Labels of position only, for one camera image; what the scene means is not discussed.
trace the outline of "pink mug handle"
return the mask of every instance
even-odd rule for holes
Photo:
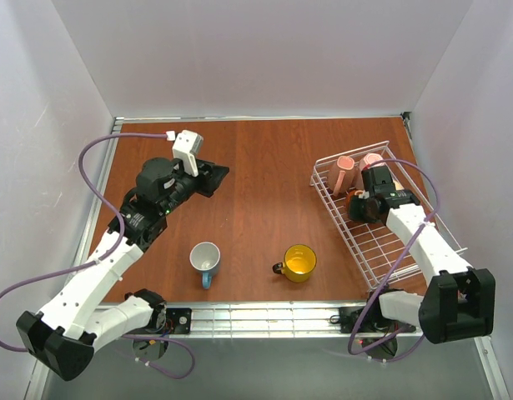
[[[334,191],[332,192],[333,196],[337,196],[339,194],[339,190],[341,189],[341,185],[343,184],[343,179],[345,178],[345,171],[339,171],[338,182],[334,186]]]

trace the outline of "rack wire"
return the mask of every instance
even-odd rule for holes
[[[363,148],[356,148],[348,152],[342,152],[326,158],[317,160],[310,178],[310,186],[317,189],[324,206],[328,210],[334,225],[338,228],[341,237],[345,241],[356,261],[358,269],[369,287],[375,289],[385,274],[402,252],[405,245],[400,239],[381,223],[367,224],[350,221],[345,209],[345,195],[338,197],[331,196],[332,191],[327,187],[327,174],[330,166],[340,157],[349,156],[358,165],[360,159],[368,153],[378,153],[383,158],[395,158],[389,148],[389,141],[380,142]],[[393,178],[399,181],[405,188],[414,192],[423,205],[425,212],[432,211],[432,206],[421,192],[414,180],[405,171],[401,164],[388,162],[388,167]],[[450,233],[447,226],[438,216],[435,217],[435,225],[440,234],[458,254],[462,254],[467,248],[462,247]],[[402,281],[406,278],[421,274],[421,270],[411,255],[407,255],[401,266],[392,273],[389,283]]]

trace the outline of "wood grain surface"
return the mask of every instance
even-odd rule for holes
[[[168,229],[106,297],[123,301],[127,292],[147,288],[170,302],[244,302],[274,300],[356,300],[367,285],[343,239],[309,185],[314,162],[335,153],[390,140],[396,157],[414,162],[398,117],[369,119],[126,123],[123,132],[161,133],[189,129],[204,137],[199,158],[230,167],[212,198],[192,196],[168,216]],[[134,186],[149,158],[171,158],[171,143],[124,138],[118,141],[105,196],[117,207]],[[410,175],[419,181],[417,174]],[[93,247],[112,219],[103,207]],[[221,251],[221,269],[209,290],[189,263],[200,242]],[[314,249],[318,262],[304,283],[275,275],[289,246]],[[399,282],[423,293],[424,279]]]

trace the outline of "yellow cup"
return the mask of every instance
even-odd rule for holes
[[[285,275],[291,282],[306,281],[315,269],[314,250],[304,244],[295,244],[284,255],[284,261],[273,265],[273,272]]]

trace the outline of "white mug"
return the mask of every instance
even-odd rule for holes
[[[203,288],[209,289],[212,277],[219,272],[221,252],[211,242],[202,242],[193,247],[189,254],[189,261],[193,268],[203,276]]]

